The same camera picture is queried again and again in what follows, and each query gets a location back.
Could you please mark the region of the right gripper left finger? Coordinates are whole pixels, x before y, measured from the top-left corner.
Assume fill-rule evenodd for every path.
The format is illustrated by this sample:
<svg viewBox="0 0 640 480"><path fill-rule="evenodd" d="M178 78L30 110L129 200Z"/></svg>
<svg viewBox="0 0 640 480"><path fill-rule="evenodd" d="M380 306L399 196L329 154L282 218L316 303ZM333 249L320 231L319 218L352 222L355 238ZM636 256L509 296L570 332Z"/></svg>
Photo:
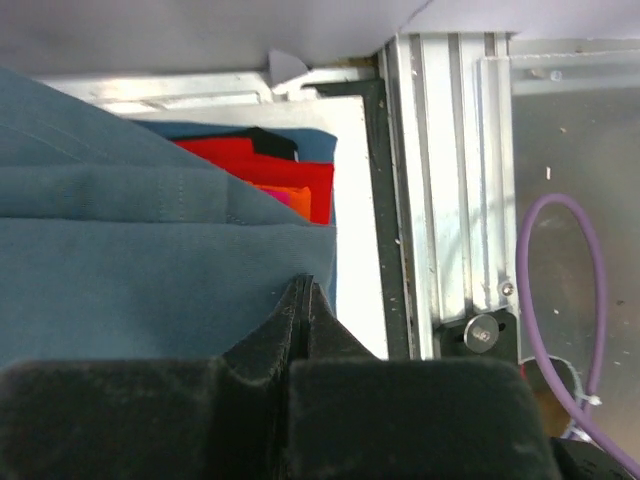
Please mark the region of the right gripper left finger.
<svg viewBox="0 0 640 480"><path fill-rule="evenodd" d="M25 362L1 372L5 479L283 479L305 281L218 357Z"/></svg>

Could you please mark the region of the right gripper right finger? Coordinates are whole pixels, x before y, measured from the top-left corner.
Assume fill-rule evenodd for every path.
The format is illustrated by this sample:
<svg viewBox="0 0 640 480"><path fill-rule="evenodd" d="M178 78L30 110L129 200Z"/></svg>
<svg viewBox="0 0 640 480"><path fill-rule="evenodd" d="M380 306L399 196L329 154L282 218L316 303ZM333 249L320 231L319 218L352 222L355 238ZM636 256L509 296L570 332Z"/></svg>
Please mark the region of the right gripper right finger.
<svg viewBox="0 0 640 480"><path fill-rule="evenodd" d="M287 460L295 479L557 479L518 369L487 358L373 358L342 349L321 290L301 276L288 371Z"/></svg>

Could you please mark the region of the teal grey t-shirt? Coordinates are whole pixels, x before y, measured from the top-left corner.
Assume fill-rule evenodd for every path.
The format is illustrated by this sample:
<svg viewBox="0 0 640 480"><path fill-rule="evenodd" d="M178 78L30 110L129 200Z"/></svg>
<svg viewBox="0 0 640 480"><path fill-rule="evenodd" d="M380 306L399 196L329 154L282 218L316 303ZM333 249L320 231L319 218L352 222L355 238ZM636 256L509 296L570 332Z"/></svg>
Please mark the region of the teal grey t-shirt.
<svg viewBox="0 0 640 480"><path fill-rule="evenodd" d="M1 74L1 361L204 357L334 274L336 233L130 121Z"/></svg>

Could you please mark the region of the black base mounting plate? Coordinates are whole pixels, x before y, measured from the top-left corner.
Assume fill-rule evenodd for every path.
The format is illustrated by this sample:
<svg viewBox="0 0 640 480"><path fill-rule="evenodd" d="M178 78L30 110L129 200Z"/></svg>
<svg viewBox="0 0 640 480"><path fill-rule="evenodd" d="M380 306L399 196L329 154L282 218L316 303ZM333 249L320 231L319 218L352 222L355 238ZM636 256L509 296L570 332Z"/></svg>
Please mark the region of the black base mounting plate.
<svg viewBox="0 0 640 480"><path fill-rule="evenodd" d="M314 87L323 98L359 96L363 101L385 316L385 346L382 353L393 358L407 358L410 356L410 335L404 257L397 243L399 227L385 83L381 79L374 79L316 83Z"/></svg>

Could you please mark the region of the folded orange t-shirt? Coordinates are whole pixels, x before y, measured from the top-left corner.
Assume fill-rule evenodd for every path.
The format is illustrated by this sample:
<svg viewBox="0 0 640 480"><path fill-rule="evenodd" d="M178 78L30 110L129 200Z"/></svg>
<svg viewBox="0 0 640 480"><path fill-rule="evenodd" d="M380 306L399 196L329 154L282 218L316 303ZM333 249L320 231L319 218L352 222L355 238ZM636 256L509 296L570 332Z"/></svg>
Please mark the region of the folded orange t-shirt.
<svg viewBox="0 0 640 480"><path fill-rule="evenodd" d="M297 214L299 214L306 220L309 220L309 221L312 220L312 210L311 210L312 194L308 187L302 187L302 188L280 187L280 186L258 185L258 184L254 184L254 187L261 191L263 188L288 191L290 194L291 202L290 202L290 205L287 207L294 210Z"/></svg>

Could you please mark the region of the folded magenta t-shirt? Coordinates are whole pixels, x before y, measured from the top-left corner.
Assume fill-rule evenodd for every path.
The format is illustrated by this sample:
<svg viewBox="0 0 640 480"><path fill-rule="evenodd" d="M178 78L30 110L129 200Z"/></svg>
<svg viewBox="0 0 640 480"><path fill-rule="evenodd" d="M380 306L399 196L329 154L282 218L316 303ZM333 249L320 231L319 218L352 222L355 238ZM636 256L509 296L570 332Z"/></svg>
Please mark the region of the folded magenta t-shirt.
<svg viewBox="0 0 640 480"><path fill-rule="evenodd" d="M263 188L262 191L270 195L274 199L278 200L280 203L286 206L290 205L291 200L290 200L290 194L288 191L273 190L269 188Z"/></svg>

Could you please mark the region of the folded red t-shirt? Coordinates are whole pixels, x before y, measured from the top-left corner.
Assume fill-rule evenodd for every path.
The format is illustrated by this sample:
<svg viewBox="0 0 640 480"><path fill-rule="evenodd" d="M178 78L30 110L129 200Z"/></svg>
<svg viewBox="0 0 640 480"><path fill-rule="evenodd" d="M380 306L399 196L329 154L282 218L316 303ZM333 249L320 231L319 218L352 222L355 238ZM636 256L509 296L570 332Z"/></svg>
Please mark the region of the folded red t-shirt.
<svg viewBox="0 0 640 480"><path fill-rule="evenodd" d="M312 194L312 220L331 220L334 167L323 163L299 163L254 151L246 138L205 138L176 141L179 147L251 184L308 187Z"/></svg>

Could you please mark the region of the aluminium frame rail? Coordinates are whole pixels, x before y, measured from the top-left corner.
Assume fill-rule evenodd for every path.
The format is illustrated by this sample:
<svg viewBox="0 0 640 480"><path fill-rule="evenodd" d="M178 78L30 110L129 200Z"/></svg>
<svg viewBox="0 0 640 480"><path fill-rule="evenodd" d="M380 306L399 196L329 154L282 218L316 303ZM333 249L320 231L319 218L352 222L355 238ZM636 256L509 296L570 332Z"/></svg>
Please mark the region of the aluminium frame rail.
<svg viewBox="0 0 640 480"><path fill-rule="evenodd" d="M376 60L302 72L63 76L48 84L107 111L151 121L310 127L338 140L337 312L372 353L385 346L367 129L359 96L316 83L385 83L410 356L433 329L516 307L512 100L608 92L639 83L635 41L513 41L503 34L400 35Z"/></svg>

